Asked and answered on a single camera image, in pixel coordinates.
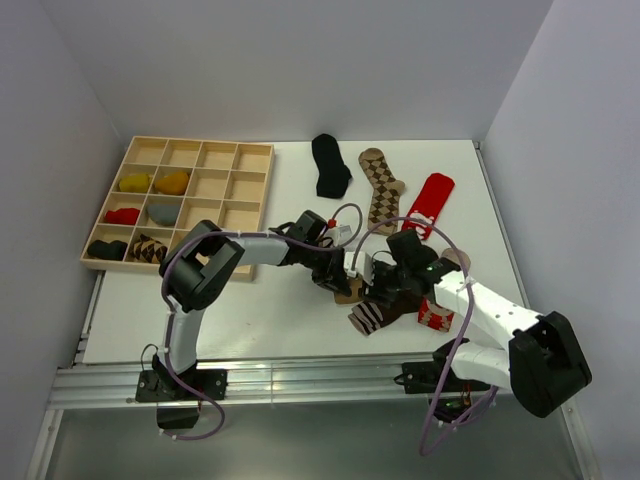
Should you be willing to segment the tan ribbed sock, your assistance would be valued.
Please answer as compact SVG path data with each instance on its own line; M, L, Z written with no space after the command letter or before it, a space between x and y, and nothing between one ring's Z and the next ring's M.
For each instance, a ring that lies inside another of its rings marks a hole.
M363 288L366 284L363 280L358 278L350 278L349 279L349 293L334 293L334 301L337 305L351 305L359 303L363 300Z

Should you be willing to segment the dark brown striped sock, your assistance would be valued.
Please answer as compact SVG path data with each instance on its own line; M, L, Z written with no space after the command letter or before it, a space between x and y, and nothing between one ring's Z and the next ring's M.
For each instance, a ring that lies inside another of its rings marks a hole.
M410 292L402 293L390 307L363 301L351 309L348 320L365 337L381 330L406 314L417 313L423 298Z

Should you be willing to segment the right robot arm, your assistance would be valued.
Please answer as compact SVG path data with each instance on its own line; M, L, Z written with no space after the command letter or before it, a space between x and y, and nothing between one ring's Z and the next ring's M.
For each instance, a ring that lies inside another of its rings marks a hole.
M457 261L437 255L413 230L387 240L392 264L374 261L365 297L389 307L413 294L466 318L494 341L451 340L406 371L408 393L512 392L532 415L545 418L586 388L592 372L569 320L557 311L541 314L517 305L475 281Z

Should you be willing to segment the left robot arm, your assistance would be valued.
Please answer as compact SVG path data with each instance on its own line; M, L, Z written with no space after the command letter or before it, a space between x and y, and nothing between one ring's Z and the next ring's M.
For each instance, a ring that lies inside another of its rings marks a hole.
M163 346L154 359L159 388L183 399L195 386L196 344L205 310L217 300L239 266L300 264L312 281L332 292L351 292L344 249L322 244L329 225L310 210L295 222L264 232L224 231L199 222L163 260L161 296L168 307Z

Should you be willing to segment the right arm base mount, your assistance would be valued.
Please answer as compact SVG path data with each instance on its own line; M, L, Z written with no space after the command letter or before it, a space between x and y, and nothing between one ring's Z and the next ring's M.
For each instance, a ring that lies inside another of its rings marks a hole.
M437 361L405 362L401 365L401 373L393 381L408 395L434 394L441 376L441 366L443 364ZM453 372L449 372L442 392L453 394L453 397L439 399L434 416L439 421L451 423L473 406L474 393L489 390L488 384L476 380L460 380Z

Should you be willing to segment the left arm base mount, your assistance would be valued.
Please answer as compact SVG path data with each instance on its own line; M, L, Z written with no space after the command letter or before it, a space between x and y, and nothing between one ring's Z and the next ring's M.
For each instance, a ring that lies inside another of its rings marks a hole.
M224 369L192 369L182 380L213 400L223 400L227 387ZM200 418L204 401L178 385L169 375L154 370L140 373L135 393L138 404L155 404L157 425L165 430L182 432L192 429Z

